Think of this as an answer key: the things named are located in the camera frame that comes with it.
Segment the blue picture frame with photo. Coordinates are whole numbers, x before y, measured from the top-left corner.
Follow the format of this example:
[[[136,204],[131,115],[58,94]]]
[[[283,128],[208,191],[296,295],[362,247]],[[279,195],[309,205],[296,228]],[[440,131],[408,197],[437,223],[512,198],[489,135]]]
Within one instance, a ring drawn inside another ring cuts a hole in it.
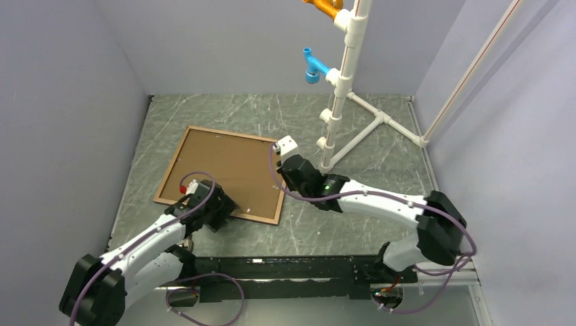
[[[209,173],[238,208],[233,217],[278,225],[284,193],[269,170],[274,139],[188,126],[158,186],[154,202],[174,204],[181,186]]]

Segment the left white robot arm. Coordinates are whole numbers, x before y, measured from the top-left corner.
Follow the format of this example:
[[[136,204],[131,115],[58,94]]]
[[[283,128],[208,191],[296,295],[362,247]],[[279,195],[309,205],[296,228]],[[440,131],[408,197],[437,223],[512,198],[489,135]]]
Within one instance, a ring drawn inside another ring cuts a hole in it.
[[[58,309],[72,325],[116,325],[125,310],[156,287],[190,283],[196,256],[182,242],[207,227],[222,228],[237,208],[218,183],[193,180],[144,231],[98,257],[75,264]]]

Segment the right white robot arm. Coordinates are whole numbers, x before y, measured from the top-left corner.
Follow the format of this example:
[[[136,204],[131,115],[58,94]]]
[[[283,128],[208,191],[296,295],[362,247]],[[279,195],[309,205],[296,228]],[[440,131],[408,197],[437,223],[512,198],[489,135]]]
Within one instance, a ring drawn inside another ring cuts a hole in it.
[[[441,192],[411,196],[369,187],[342,175],[322,175],[300,155],[269,161],[268,166],[279,189],[292,198],[322,211],[386,219],[409,231],[397,242],[384,243],[377,254],[374,272],[383,282],[419,263],[453,266],[461,255],[466,221]]]

